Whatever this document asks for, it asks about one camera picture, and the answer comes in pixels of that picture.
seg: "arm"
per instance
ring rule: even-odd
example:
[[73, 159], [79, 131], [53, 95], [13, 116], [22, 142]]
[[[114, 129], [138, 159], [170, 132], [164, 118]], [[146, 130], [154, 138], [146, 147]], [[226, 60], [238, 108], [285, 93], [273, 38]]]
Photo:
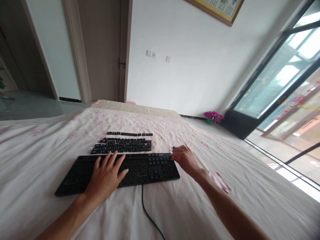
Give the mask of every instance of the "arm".
[[222, 223], [235, 240], [270, 240], [250, 216], [212, 181], [208, 172], [198, 166], [190, 148], [182, 145], [176, 148], [171, 156], [202, 187]]
[[70, 239], [89, 215], [104, 202], [116, 190], [128, 170], [123, 170], [119, 175], [119, 168], [125, 158], [123, 155], [114, 161], [118, 152], [112, 157], [107, 154], [100, 167], [101, 157], [98, 157], [94, 165], [91, 181], [86, 191], [79, 195], [67, 210], [51, 224], [36, 240], [42, 239]]

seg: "space bar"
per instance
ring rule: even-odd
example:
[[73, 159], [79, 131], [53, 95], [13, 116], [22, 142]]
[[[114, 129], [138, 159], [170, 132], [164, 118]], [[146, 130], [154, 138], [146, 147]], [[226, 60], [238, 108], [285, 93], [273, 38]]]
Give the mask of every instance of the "space bar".
[[121, 135], [123, 135], [123, 136], [133, 136], [133, 137], [138, 136], [137, 133], [121, 133]]

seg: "keyboard cable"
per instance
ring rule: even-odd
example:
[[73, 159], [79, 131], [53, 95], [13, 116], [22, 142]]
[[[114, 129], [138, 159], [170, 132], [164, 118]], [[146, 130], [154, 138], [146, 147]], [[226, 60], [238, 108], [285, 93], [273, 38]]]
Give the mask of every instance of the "keyboard cable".
[[143, 184], [141, 185], [142, 187], [142, 207], [143, 207], [143, 210], [144, 212], [147, 214], [148, 218], [151, 220], [151, 222], [153, 223], [153, 225], [158, 229], [158, 231], [160, 232], [163, 240], [166, 240], [162, 234], [162, 232], [160, 231], [160, 229], [158, 228], [158, 226], [155, 224], [155, 222], [152, 220], [152, 218], [149, 216], [149, 214], [147, 213], [146, 209], [144, 208], [144, 204], [143, 204]]

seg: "forearm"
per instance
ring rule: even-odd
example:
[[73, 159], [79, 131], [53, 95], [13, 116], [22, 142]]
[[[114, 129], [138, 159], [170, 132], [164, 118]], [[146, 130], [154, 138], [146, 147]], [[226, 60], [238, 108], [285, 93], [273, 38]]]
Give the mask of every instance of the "forearm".
[[212, 181], [205, 170], [202, 169], [194, 179], [205, 191], [222, 223], [235, 240], [270, 239], [252, 218]]
[[81, 194], [36, 240], [70, 239], [96, 207]]

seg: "tiled floor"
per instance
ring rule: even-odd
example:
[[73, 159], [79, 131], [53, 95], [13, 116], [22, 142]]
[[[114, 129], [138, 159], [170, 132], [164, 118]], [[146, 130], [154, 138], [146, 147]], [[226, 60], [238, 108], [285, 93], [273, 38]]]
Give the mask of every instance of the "tiled floor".
[[[262, 132], [254, 130], [247, 139], [283, 162], [301, 151], [279, 141], [263, 138]], [[292, 168], [320, 184], [320, 160], [306, 154], [289, 164]]]
[[87, 104], [55, 100], [49, 94], [30, 91], [5, 92], [15, 100], [0, 98], [0, 120], [21, 120], [31, 118], [55, 117], [90, 107], [94, 101]]
[[315, 200], [320, 202], [320, 191], [315, 189], [314, 187], [310, 186], [305, 181], [301, 180], [299, 177], [273, 161], [271, 158], [267, 157], [251, 145], [247, 144], [245, 141], [242, 141], [232, 133], [228, 132], [226, 129], [221, 127], [220, 125], [208, 125], [204, 120], [198, 120], [198, 119], [190, 119], [190, 118], [183, 118], [187, 122], [195, 125], [198, 128], [201, 128], [203, 130], [206, 130], [208, 132], [212, 132], [215, 134], [219, 134], [225, 137], [232, 138], [235, 142], [237, 142], [241, 147], [246, 149], [248, 152], [253, 154], [257, 159], [267, 164], [269, 167], [274, 169], [277, 173], [279, 173], [281, 176], [286, 178], [288, 181], [292, 182], [295, 186], [300, 188], [302, 191], [313, 197]]

